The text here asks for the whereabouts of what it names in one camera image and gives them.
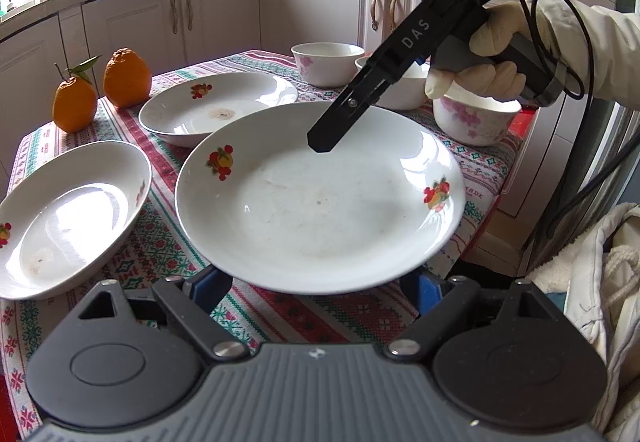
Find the white sleeved right forearm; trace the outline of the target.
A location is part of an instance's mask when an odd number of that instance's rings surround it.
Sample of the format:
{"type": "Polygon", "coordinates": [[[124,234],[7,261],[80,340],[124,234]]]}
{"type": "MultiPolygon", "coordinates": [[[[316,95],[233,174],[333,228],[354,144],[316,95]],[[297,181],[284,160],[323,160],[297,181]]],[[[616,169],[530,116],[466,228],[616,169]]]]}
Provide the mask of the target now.
{"type": "Polygon", "coordinates": [[[567,67],[565,85],[577,95],[591,88],[594,97],[639,108],[639,16],[571,0],[526,0],[536,9],[542,43],[567,67]]]}

